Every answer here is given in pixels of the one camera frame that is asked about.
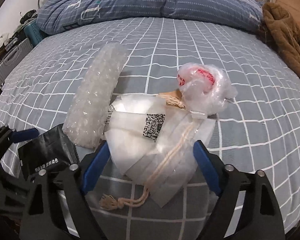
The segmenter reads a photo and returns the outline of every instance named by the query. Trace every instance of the qr code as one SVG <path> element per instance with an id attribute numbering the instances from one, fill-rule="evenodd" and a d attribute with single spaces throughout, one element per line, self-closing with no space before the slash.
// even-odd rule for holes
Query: qr code
<path id="1" fill-rule="evenodd" d="M 164 122 L 165 114 L 147 114 L 143 136 L 156 141 Z"/>

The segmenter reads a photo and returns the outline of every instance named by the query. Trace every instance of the blue comforter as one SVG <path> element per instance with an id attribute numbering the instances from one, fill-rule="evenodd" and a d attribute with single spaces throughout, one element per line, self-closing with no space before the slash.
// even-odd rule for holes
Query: blue comforter
<path id="1" fill-rule="evenodd" d="M 128 17 L 196 20 L 255 32 L 262 13 L 238 0 L 48 0 L 39 10 L 37 25 L 53 35 Z"/>

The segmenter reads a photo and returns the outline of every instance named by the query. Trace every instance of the suitcase handle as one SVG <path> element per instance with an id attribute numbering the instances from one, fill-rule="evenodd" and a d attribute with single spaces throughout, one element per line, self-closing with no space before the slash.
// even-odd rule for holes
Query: suitcase handle
<path id="1" fill-rule="evenodd" d="M 9 65 L 10 61 L 16 60 L 17 57 L 19 57 L 21 53 L 21 49 L 19 47 L 15 47 L 3 60 L 5 65 Z"/>

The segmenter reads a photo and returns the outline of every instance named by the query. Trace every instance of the crumpled plastic bag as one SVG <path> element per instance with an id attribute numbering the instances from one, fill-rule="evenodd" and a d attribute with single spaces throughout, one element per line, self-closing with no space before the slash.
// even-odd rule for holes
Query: crumpled plastic bag
<path id="1" fill-rule="evenodd" d="M 121 96 L 110 108 L 104 134 L 114 164 L 164 206 L 193 176 L 194 142 L 207 144 L 215 121 L 193 119 L 189 111 L 145 95 Z"/>
<path id="2" fill-rule="evenodd" d="M 238 94 L 225 71 L 213 65 L 186 63 L 179 68 L 177 80 L 187 110 L 212 115 L 226 109 L 227 99 Z"/>

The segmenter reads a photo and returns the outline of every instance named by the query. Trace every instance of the gray checkered bed sheet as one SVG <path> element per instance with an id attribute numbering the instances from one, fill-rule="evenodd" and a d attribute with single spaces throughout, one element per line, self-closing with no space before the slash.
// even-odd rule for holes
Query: gray checkered bed sheet
<path id="1" fill-rule="evenodd" d="M 187 62 L 214 64 L 226 70 L 238 96 L 225 111 L 213 116 L 217 122 L 208 149 L 241 171 L 265 170 L 285 230 L 299 221 L 300 80 L 255 36 L 230 27 L 128 18 L 46 38 L 6 79 L 0 96 L 0 127 L 36 127 L 42 133 L 64 122 L 87 68 L 107 42 L 121 42 L 131 51 L 114 96 L 172 91 L 178 86 L 178 68 Z M 4 169 L 15 176 L 20 171 L 19 146 L 12 145 L 2 159 Z M 134 198 L 142 194 L 142 186 L 121 176 L 109 161 L 95 190 L 87 195 L 110 240 L 193 240 L 216 201 L 200 171 L 162 209 L 148 199 L 140 208 L 107 212 L 98 205 L 103 193 Z M 242 204 L 240 195 L 228 233 L 234 232 Z M 69 215 L 66 220 L 75 234 Z"/>

